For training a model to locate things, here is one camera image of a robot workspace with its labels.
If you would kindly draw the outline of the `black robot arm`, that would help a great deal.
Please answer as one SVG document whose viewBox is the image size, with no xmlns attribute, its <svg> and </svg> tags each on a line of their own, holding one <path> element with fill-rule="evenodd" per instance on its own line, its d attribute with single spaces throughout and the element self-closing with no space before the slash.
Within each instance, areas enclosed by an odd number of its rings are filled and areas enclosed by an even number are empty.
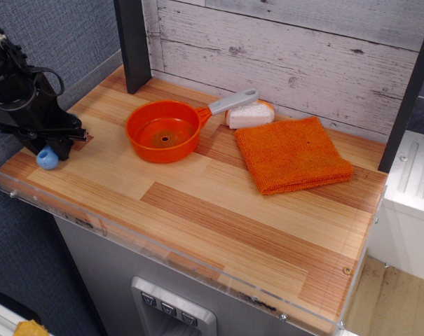
<svg viewBox="0 0 424 336">
<path fill-rule="evenodd" d="M 29 65 L 22 48 L 0 29 L 0 132 L 12 134 L 38 157 L 52 151 L 68 160 L 74 142 L 86 141 L 88 134 L 81 120 L 58 104 L 64 91 L 55 71 Z"/>
</svg>

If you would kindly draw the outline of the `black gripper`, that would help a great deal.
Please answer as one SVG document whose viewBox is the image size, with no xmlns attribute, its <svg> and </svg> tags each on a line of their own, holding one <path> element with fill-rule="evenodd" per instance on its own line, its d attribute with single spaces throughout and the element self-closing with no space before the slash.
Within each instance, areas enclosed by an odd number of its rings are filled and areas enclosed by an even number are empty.
<svg viewBox="0 0 424 336">
<path fill-rule="evenodd" d="M 0 128 L 19 132 L 19 142 L 38 155 L 46 139 L 59 160 L 69 159 L 74 141 L 85 141 L 87 132 L 76 116 L 62 110 L 56 93 L 42 71 L 0 77 Z"/>
</svg>

